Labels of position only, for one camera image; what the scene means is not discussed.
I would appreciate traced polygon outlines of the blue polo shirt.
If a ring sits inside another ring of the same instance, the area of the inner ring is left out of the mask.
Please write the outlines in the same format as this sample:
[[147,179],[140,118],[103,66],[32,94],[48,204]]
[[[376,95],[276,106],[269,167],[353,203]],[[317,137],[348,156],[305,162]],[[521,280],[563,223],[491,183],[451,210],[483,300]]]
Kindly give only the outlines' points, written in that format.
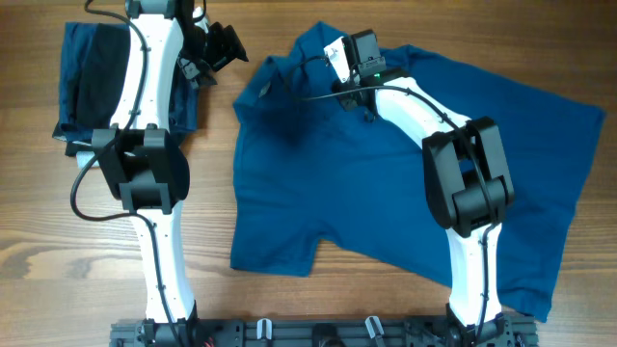
[[[450,284],[445,231],[424,196],[419,147],[395,125],[332,97],[319,59],[339,31],[317,23],[267,58],[234,101],[233,269],[306,276],[329,240]],[[515,191],[497,244],[497,292],[546,321],[605,113],[413,45],[384,49],[450,114],[493,119]]]

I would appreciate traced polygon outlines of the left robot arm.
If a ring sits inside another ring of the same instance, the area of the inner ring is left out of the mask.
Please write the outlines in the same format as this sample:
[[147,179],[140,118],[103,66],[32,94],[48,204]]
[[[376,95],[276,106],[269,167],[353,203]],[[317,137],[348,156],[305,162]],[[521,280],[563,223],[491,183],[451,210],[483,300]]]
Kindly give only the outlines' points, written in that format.
[[180,225],[190,170],[171,134],[170,102],[175,74],[192,88],[211,86],[213,73],[246,60],[246,51],[232,27],[210,22],[192,1],[128,1],[125,10],[130,43],[121,97],[92,146],[138,236],[148,302],[143,320],[113,326],[110,343],[211,346],[185,274]]

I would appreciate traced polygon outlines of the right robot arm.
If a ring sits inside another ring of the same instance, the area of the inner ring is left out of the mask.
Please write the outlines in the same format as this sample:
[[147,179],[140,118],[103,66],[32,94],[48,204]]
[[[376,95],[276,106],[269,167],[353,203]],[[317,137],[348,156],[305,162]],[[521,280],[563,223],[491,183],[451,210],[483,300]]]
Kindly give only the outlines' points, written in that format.
[[324,53],[346,107],[368,107],[420,147],[428,208],[448,241],[449,319],[461,335],[488,338],[502,312],[496,243],[515,197],[497,124],[449,110],[410,73],[387,67],[371,30],[339,37]]

